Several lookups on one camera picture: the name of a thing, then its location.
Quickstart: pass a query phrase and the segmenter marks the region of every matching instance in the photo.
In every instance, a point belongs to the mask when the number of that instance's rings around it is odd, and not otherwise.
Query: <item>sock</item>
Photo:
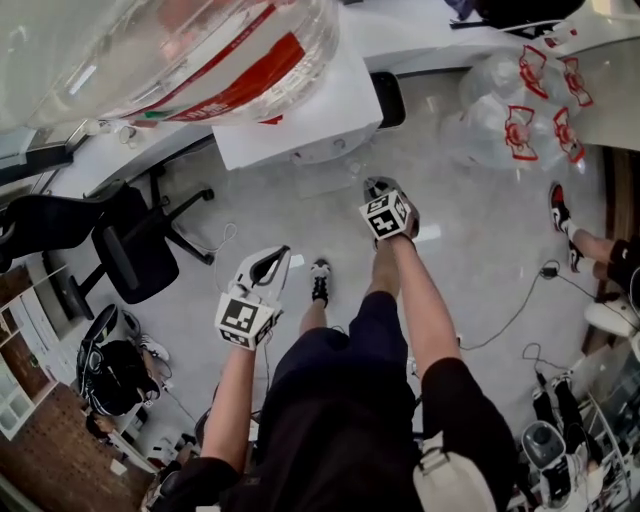
[[[573,242],[573,237],[575,236],[576,231],[578,231],[580,228],[573,223],[571,218],[569,218],[567,221],[562,223],[560,229],[564,230],[567,233],[569,240]]]
[[[592,260],[591,258],[580,258],[578,260],[578,264],[576,265],[576,268],[578,269],[578,272],[580,272],[581,274],[584,272],[585,274],[588,274],[590,276],[593,275],[593,267],[596,264],[596,260]]]

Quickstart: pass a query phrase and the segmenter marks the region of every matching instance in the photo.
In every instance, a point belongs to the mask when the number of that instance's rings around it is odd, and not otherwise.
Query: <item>wall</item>
[[[130,465],[121,477],[111,473],[117,452],[85,430],[81,405],[58,385],[13,441],[0,436],[0,473],[43,510],[138,510],[151,475]]]

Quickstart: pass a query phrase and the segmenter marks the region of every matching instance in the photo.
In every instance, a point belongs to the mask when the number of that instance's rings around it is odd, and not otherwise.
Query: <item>gray floor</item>
[[[222,242],[226,223],[237,225],[237,237],[218,254],[217,279],[223,287],[244,257],[265,247],[287,244],[308,263],[318,256],[328,258],[335,273],[329,322],[346,327],[367,288],[374,254],[358,213],[361,183],[369,175],[392,176],[421,211],[422,225],[429,226],[429,239],[420,242],[418,250],[451,310],[463,344],[479,344],[516,312],[539,267],[549,258],[560,260],[565,275],[595,291],[590,276],[570,275],[566,243],[552,229],[547,195],[550,183],[561,181],[575,222],[602,235],[604,180],[595,150],[589,151],[582,172],[566,165],[540,173],[467,170],[447,163],[438,124],[443,114],[458,107],[459,77],[442,74],[403,80],[408,110],[404,126],[378,133],[343,161],[313,170],[278,165],[228,173],[217,148],[211,146],[173,162],[162,181],[163,193],[178,204],[203,183],[215,189],[213,203],[197,205],[180,223],[194,240],[212,248]],[[210,403],[229,348],[214,332],[219,293],[213,268],[173,249],[180,266],[177,282],[128,309],[145,331],[168,348],[173,358],[173,393],[195,416]],[[97,263],[90,241],[67,251],[65,257],[79,278]],[[309,295],[306,267],[293,269],[282,296],[286,312],[267,347],[271,374],[296,339]],[[106,278],[89,300],[96,311],[120,301]],[[533,417],[533,363],[521,359],[523,348],[530,342],[540,343],[543,358],[573,365],[587,328],[583,309],[588,302],[560,280],[540,280],[524,314],[504,335],[486,348],[464,354],[514,431]],[[549,377],[557,373],[549,367],[544,371]],[[266,374],[261,351],[255,408],[264,397]],[[417,385],[415,378],[411,381]]]

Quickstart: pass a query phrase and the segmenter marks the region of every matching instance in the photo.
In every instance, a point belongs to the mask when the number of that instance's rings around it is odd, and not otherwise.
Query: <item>black office chair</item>
[[[28,195],[12,201],[0,216],[0,272],[15,258],[80,245],[123,185],[115,182],[89,199]]]
[[[149,173],[151,208],[147,207],[138,189],[124,186],[116,201],[97,221],[91,238],[101,264],[82,284],[73,277],[69,283],[74,300],[89,320],[94,316],[86,296],[105,273],[127,304],[142,302],[175,281],[179,274],[178,264],[165,238],[205,265],[213,264],[213,254],[202,254],[171,227],[171,223],[199,199],[213,200],[213,190],[201,190],[166,214],[164,207],[169,200],[160,196],[158,185],[158,177],[163,173],[161,167]]]

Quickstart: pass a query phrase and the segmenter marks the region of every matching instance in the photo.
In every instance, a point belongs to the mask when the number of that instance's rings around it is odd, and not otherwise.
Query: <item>sneaker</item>
[[[318,259],[311,265],[311,299],[324,300],[324,307],[329,304],[329,289],[331,287],[331,266],[325,259]]]
[[[542,395],[544,394],[544,389],[542,389],[540,386],[536,386],[533,389],[533,393],[531,394],[531,396],[533,397],[533,401],[535,402],[538,398],[540,398]]]
[[[578,269],[578,265],[580,261],[584,259],[584,254],[580,252],[580,249],[574,244],[571,240],[569,240],[569,266],[571,267],[571,272],[574,274],[579,274],[580,270]]]
[[[571,372],[564,372],[563,374],[558,375],[557,377],[554,377],[553,380],[551,381],[551,387],[553,389],[556,389],[558,385],[563,382],[566,382],[567,386],[571,388]]]
[[[149,354],[157,359],[162,359],[165,363],[169,362],[169,352],[160,343],[153,340],[148,334],[143,334],[140,338],[140,348],[145,349]]]
[[[571,214],[564,203],[564,191],[562,190],[562,185],[557,181],[554,181],[551,184],[551,191],[549,192],[549,207],[551,208],[551,218],[556,231],[568,235],[566,223],[571,218]]]

